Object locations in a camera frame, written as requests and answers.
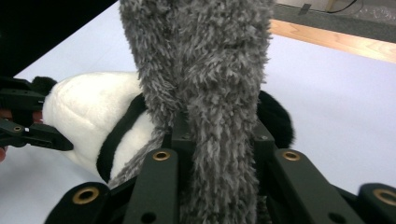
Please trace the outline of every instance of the black plush ear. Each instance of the black plush ear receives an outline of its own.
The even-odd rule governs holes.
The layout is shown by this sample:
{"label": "black plush ear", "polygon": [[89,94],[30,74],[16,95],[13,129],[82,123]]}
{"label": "black plush ear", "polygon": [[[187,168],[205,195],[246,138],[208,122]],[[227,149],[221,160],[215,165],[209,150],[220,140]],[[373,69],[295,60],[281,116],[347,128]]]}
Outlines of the black plush ear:
{"label": "black plush ear", "polygon": [[50,77],[35,77],[32,81],[31,88],[33,91],[48,95],[56,83],[57,82]]}
{"label": "black plush ear", "polygon": [[257,105],[257,116],[275,138],[278,148],[290,148],[294,130],[288,111],[270,94],[261,91]]}

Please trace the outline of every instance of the human hand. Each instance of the human hand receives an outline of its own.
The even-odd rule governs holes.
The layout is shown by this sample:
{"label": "human hand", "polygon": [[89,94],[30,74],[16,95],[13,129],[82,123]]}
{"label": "human hand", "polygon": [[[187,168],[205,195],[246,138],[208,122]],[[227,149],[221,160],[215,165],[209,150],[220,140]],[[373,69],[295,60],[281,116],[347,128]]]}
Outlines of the human hand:
{"label": "human hand", "polygon": [[[33,112],[32,116],[34,123],[43,122],[43,114],[41,113],[41,111]],[[0,118],[12,120],[11,111],[6,109],[0,109]],[[7,147],[0,147],[0,162],[2,162],[6,158],[6,152],[7,152]]]}

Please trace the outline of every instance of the wooden strip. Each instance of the wooden strip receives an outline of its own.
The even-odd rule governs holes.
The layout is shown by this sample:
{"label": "wooden strip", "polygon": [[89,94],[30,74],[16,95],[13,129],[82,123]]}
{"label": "wooden strip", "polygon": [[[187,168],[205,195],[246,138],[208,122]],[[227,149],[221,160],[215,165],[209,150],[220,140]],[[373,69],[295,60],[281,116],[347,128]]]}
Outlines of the wooden strip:
{"label": "wooden strip", "polygon": [[393,43],[277,20],[272,20],[270,31],[274,35],[396,63],[396,44]]}

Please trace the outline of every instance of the gray fur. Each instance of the gray fur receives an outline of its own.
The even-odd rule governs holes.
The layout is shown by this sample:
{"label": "gray fur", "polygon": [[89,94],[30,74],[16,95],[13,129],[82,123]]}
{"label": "gray fur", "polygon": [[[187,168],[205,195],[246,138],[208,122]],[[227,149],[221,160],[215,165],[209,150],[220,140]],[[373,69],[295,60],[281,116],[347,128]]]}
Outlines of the gray fur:
{"label": "gray fur", "polygon": [[138,174],[175,114],[187,110],[193,140],[181,223],[256,223],[258,180],[249,139],[264,78],[272,0],[121,0],[152,140],[110,184]]}

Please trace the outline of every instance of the brass insert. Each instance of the brass insert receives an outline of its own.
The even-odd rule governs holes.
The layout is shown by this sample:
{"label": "brass insert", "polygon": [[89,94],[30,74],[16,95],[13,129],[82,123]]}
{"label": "brass insert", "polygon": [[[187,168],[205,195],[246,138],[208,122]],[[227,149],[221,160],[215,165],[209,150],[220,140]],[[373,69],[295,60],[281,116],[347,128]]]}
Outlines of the brass insert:
{"label": "brass insert", "polygon": [[84,189],[80,189],[73,196],[73,203],[76,204],[85,204],[90,203],[95,200],[99,196],[99,189],[96,187],[87,187]]}
{"label": "brass insert", "polygon": [[166,151],[159,151],[156,152],[152,158],[156,161],[166,161],[169,159],[169,157],[171,157],[171,154],[169,152]]}
{"label": "brass insert", "polygon": [[375,189],[373,190],[373,194],[379,201],[396,206],[396,192],[388,189]]}
{"label": "brass insert", "polygon": [[292,152],[292,151],[285,151],[282,154],[283,158],[285,158],[288,161],[299,161],[300,160],[300,155]]}

